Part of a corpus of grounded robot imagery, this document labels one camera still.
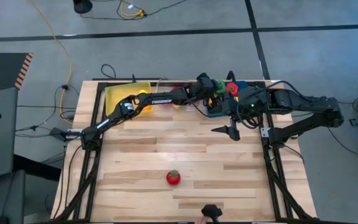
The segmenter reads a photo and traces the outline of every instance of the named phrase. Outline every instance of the toy tomato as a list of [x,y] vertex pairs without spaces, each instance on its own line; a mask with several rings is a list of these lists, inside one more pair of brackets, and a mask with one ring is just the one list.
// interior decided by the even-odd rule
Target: toy tomato
[[227,83],[226,84],[226,91],[233,94],[233,96],[237,96],[237,93],[239,91],[239,87],[234,83]]
[[176,185],[180,182],[180,174],[176,170],[171,170],[167,173],[167,182],[170,185]]

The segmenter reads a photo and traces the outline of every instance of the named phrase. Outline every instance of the yellow bin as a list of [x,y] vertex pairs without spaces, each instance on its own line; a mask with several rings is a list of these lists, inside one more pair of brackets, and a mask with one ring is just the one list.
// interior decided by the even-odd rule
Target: yellow bin
[[[152,87],[149,82],[138,82],[138,83],[131,83],[131,84],[124,84],[124,85],[116,85],[106,87],[106,116],[109,116],[116,105],[127,96],[131,95],[138,95],[139,93],[151,93]],[[141,114],[149,113],[152,111],[151,106],[145,107]]]

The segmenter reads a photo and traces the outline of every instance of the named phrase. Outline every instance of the gray floor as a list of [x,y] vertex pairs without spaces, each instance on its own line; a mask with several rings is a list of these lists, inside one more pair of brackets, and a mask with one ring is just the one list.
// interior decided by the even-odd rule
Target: gray floor
[[[127,0],[151,12],[174,0]],[[358,1],[350,0],[251,0],[259,27],[325,26],[358,24]],[[189,0],[141,21],[83,19],[70,0],[36,0],[35,3],[59,35],[157,30],[247,28],[242,0]],[[95,2],[87,16],[115,17],[117,2]],[[0,0],[0,37],[50,35],[28,0]],[[341,101],[358,97],[358,29],[261,33],[272,79],[287,80],[306,95],[335,96]],[[64,40],[73,60],[70,84],[103,77],[100,66],[110,63],[118,77],[194,78],[206,72],[224,78],[233,70],[240,79],[263,79],[251,33],[200,34],[158,37],[120,37]],[[20,105],[52,105],[53,93],[68,74],[68,62],[54,41],[0,42],[0,52],[33,52],[34,58],[19,92]],[[67,94],[65,106],[75,106],[78,96]],[[346,122],[333,129],[349,148],[358,152],[358,128],[347,119],[355,116],[342,107]],[[17,128],[42,122],[53,109],[19,108]],[[58,114],[46,127],[68,128]],[[358,156],[343,148],[327,129],[318,128],[300,137],[301,151],[318,216],[323,220],[358,223]],[[42,161],[63,150],[54,138],[16,138],[15,152]],[[57,184],[27,178],[28,220],[45,218],[44,200],[50,207]]]

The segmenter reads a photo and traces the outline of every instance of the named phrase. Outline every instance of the orange and black striped tape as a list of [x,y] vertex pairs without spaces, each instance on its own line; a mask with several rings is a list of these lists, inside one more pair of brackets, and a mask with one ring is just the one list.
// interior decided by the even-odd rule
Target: orange and black striped tape
[[29,66],[30,66],[30,63],[31,63],[31,60],[32,60],[33,56],[34,56],[33,53],[28,53],[25,56],[24,63],[22,65],[22,68],[20,69],[19,75],[18,75],[18,77],[16,79],[16,82],[15,82],[15,86],[19,90],[22,87],[25,74],[27,73],[27,70],[29,69]]

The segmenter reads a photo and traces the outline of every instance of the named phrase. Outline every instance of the wooden table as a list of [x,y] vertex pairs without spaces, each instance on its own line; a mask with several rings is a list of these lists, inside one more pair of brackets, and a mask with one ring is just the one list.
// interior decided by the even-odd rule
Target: wooden table
[[[90,125],[97,85],[97,81],[83,82],[73,128]],[[170,89],[160,87],[160,91]],[[292,123],[289,114],[273,115],[273,120],[276,127]],[[238,124],[241,140],[235,142],[226,134],[210,131],[224,124],[229,124],[228,117],[205,118],[192,106],[176,109],[155,105],[152,114],[108,130],[104,135],[91,221],[193,222],[207,203],[222,208],[220,221],[274,220],[259,130]],[[63,200],[58,214],[64,208],[68,165],[79,145],[80,141],[74,140],[67,147]],[[297,141],[290,140],[287,145],[299,151]],[[286,149],[280,152],[289,191],[306,212],[315,216],[301,159]],[[74,157],[68,201],[78,190],[84,153],[79,150]],[[182,177],[176,187],[165,181],[167,172],[173,169]],[[52,216],[59,202],[60,184]],[[86,198],[81,203],[80,218],[85,215]],[[278,198],[284,217],[279,190]]]

